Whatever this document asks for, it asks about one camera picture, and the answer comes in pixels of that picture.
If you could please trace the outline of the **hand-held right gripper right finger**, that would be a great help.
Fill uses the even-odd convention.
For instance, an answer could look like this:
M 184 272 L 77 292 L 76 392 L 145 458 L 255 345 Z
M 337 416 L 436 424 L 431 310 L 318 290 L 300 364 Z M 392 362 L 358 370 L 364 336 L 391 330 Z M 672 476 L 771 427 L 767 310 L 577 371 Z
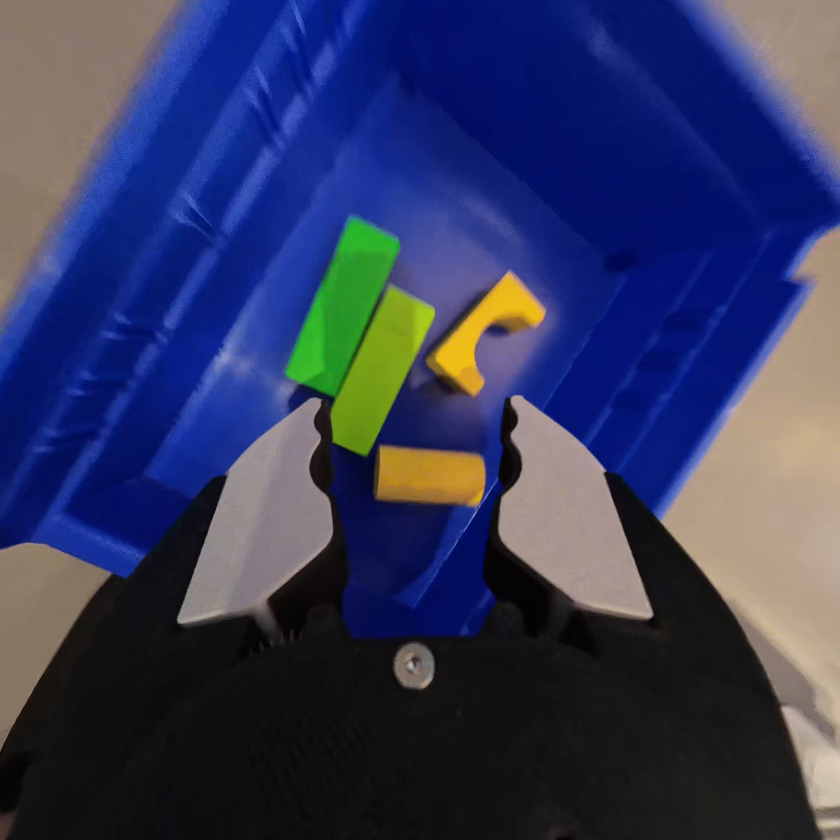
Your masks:
M 646 622 L 654 616 L 606 471 L 576 437 L 522 396 L 506 400 L 500 493 L 484 578 L 525 622 L 573 611 Z

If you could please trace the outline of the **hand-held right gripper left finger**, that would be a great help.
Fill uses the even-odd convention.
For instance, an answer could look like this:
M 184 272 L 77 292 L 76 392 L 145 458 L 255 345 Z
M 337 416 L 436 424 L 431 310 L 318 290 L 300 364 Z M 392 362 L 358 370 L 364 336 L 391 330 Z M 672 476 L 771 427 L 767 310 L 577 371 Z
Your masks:
M 200 627 L 247 617 L 258 627 L 342 621 L 349 558 L 331 492 L 330 404 L 302 403 L 226 473 L 177 622 Z

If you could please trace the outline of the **yellow cylinder block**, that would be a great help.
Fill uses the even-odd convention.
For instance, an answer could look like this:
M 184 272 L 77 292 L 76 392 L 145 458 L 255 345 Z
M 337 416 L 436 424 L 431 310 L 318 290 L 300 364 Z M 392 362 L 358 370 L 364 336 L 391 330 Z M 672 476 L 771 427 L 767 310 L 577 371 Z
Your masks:
M 481 455 L 381 445 L 374 464 L 374 498 L 383 502 L 476 508 L 485 496 Z

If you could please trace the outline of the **lime green plank block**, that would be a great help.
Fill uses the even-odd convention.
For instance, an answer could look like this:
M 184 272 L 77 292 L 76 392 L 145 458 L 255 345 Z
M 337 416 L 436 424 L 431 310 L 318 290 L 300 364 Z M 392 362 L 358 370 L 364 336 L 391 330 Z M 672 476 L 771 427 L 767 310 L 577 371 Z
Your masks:
M 435 309 L 389 286 L 331 408 L 332 441 L 365 457 L 374 446 L 435 319 Z

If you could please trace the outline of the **yellow arch block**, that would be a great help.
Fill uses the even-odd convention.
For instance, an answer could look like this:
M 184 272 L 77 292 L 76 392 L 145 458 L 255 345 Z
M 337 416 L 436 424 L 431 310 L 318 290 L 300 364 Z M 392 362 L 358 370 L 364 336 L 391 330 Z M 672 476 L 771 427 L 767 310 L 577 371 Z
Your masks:
M 458 392 L 477 396 L 485 385 L 476 360 L 484 335 L 504 335 L 536 329 L 547 309 L 523 280 L 507 271 L 458 317 L 445 336 L 428 352 L 425 363 L 436 377 Z

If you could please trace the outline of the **blue plastic bin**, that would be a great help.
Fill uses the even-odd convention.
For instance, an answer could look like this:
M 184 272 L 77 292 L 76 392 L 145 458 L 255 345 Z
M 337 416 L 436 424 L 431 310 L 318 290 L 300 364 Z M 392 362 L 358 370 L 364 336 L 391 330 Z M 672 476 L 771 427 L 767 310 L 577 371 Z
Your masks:
M 513 270 L 476 398 L 418 358 L 386 444 L 478 451 L 477 511 L 385 505 L 335 449 L 364 635 L 473 634 L 506 397 L 662 514 L 802 305 L 838 164 L 702 2 L 192 2 L 2 329 L 2 548 L 128 575 L 312 392 L 284 375 L 350 216 L 424 346 Z

